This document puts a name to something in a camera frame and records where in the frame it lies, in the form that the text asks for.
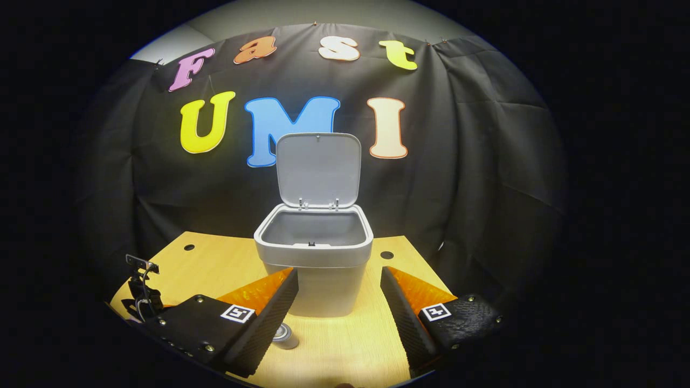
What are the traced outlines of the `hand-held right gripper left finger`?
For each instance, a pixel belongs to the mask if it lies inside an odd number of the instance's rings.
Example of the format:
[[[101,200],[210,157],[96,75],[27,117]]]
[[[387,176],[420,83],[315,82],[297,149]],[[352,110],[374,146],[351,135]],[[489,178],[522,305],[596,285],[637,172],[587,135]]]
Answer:
[[[138,328],[217,372],[254,374],[299,290],[298,271],[284,268],[221,297],[196,294],[163,305]]]

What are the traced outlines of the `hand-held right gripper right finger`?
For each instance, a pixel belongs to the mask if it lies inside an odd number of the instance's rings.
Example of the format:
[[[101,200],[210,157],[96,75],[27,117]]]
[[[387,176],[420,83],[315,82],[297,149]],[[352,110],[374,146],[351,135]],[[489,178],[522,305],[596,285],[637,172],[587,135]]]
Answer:
[[[469,351],[507,322],[476,293],[455,296],[399,268],[383,267],[380,288],[412,378]]]

